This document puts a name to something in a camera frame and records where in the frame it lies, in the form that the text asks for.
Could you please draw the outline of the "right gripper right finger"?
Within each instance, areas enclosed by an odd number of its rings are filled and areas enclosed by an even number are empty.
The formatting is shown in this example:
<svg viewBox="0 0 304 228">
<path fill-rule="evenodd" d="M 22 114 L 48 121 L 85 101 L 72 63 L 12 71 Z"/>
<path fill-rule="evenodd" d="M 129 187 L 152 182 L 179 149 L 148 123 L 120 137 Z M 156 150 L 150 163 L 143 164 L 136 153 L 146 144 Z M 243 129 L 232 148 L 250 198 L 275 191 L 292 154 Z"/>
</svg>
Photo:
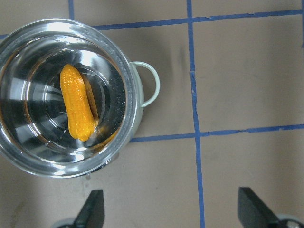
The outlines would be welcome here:
<svg viewBox="0 0 304 228">
<path fill-rule="evenodd" d="M 280 220 L 249 187 L 238 188 L 238 219 L 244 228 L 279 228 Z"/>
</svg>

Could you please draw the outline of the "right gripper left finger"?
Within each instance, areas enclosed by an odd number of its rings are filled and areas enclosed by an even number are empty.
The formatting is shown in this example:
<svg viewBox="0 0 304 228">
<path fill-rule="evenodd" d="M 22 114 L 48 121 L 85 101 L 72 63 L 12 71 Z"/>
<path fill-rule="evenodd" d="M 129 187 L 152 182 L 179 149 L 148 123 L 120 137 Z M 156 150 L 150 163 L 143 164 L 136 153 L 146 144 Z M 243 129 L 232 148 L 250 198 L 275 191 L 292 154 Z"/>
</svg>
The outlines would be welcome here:
<svg viewBox="0 0 304 228">
<path fill-rule="evenodd" d="M 103 190 L 93 190 L 74 220 L 74 228 L 102 228 L 105 221 Z"/>
</svg>

